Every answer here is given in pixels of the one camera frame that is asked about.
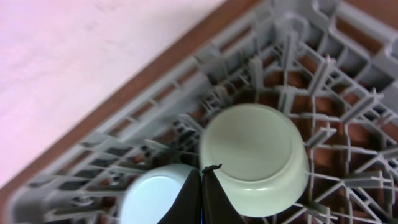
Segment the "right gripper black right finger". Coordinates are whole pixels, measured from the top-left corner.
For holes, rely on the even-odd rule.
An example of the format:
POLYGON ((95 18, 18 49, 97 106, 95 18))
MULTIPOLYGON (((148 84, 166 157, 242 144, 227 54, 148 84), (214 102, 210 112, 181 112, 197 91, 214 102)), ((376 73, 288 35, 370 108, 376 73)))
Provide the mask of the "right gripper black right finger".
POLYGON ((215 170, 219 165, 206 166, 202 170, 203 223, 245 224, 242 216, 234 209, 222 188, 215 170))

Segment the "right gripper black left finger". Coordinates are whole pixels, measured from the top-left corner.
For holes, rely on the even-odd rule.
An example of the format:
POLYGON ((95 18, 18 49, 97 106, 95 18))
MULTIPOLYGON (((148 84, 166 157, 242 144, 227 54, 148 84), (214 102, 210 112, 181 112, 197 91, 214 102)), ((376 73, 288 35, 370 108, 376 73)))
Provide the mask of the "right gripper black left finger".
POLYGON ((201 176, 197 169, 193 169, 158 224, 201 224, 201 206, 201 176))

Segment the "light blue bowl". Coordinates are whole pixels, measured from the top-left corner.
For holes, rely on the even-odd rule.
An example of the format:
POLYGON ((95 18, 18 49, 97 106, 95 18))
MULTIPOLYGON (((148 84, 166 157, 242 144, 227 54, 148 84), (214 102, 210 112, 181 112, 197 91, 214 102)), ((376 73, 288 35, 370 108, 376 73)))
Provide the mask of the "light blue bowl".
POLYGON ((124 193, 118 223, 158 223, 171 208, 193 169, 186 164, 169 164, 138 177, 124 193))

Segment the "mint green bowl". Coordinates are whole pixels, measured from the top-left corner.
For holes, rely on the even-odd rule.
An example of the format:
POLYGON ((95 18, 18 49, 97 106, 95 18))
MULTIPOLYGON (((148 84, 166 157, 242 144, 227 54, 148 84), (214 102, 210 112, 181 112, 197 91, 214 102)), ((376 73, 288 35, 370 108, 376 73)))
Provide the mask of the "mint green bowl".
POLYGON ((296 125, 270 106, 245 103, 218 113, 204 128, 200 166, 215 175, 234 209, 267 217, 290 208, 303 195, 309 161, 296 125))

